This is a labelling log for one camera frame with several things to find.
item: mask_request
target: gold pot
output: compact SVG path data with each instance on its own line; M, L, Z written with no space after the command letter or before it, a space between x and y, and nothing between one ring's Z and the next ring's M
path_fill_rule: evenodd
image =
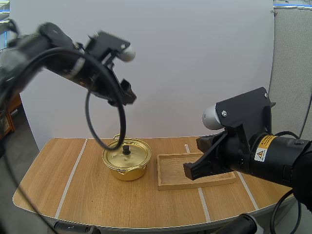
M114 147L118 140L115 135L109 147ZM150 146L142 140L125 138L122 145L113 151L103 151L103 161L110 168L112 175L120 180L131 181L142 177L147 163L152 156Z

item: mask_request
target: white backdrop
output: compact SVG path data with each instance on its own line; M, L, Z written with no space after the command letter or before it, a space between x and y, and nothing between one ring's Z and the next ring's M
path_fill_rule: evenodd
M115 67L137 95L125 107L127 136L178 137L212 133L201 116L217 101L268 88L272 8L272 0L14 0L11 18L23 34L50 21L74 41L98 30L129 40L136 59ZM44 71L21 94L39 149L54 137L91 137L86 92ZM101 137L119 132L106 101L91 99L91 117Z

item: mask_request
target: pot lid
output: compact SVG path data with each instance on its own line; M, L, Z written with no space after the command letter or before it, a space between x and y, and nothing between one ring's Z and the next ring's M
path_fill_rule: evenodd
M109 144L114 147L117 141ZM138 139L124 139L123 144L113 151L103 151L104 163L116 170L126 170L137 165L145 166L150 160L152 150L148 144Z

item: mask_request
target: warning label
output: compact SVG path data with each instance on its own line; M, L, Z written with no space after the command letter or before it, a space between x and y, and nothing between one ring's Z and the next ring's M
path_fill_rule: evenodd
M269 145L275 137L276 136L265 136L262 138L254 155L256 161L264 162Z
M265 136L260 141L260 144L258 145L258 148L268 149L270 143L276 136Z

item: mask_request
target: pot handle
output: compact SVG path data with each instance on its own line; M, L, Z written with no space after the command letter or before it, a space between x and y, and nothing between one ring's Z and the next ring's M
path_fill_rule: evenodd
M129 172L131 171L134 171L134 170L144 170L144 167L142 165L137 165L137 166L134 166L134 167L129 167L126 169L125 173L123 173L124 175L128 174Z
M119 138L120 136L120 133L116 134L114 137L113 137L113 141L116 141L116 138L118 137Z

